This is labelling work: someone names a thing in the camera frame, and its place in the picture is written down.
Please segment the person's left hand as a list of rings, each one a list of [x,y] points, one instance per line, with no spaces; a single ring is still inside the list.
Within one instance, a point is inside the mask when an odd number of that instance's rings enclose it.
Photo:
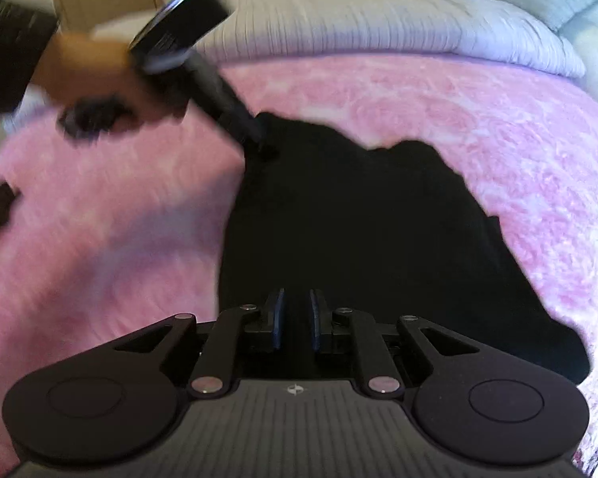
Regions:
[[[94,40],[77,32],[53,35],[31,83],[65,108],[81,99],[119,97],[134,114],[116,121],[112,128],[115,134],[133,132],[163,120],[179,122],[187,112],[185,105],[165,102],[140,78],[126,43]]]

